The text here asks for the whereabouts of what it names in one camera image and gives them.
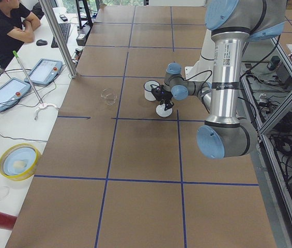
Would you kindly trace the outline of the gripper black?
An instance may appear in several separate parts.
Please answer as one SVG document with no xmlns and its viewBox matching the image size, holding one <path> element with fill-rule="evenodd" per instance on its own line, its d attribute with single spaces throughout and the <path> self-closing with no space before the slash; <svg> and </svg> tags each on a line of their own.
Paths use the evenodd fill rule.
<svg viewBox="0 0 292 248">
<path fill-rule="evenodd" d="M 159 101 L 160 101 L 160 109 L 168 111 L 174 106 L 172 100 L 172 93 L 170 91 L 165 90 L 164 88 L 160 89 L 159 92 Z"/>
</svg>

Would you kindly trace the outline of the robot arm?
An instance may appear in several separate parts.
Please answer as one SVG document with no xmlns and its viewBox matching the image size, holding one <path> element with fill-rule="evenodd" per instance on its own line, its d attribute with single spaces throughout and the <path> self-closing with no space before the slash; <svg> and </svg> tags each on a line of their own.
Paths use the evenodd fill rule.
<svg viewBox="0 0 292 248">
<path fill-rule="evenodd" d="M 197 131 L 197 144 L 208 158 L 250 153 L 257 143 L 252 124 L 237 114 L 243 46 L 279 36 L 287 1 L 211 1 L 205 24 L 214 42 L 212 81 L 188 81 L 177 63 L 167 66 L 161 91 L 173 99 L 197 96 L 209 116 Z"/>
</svg>

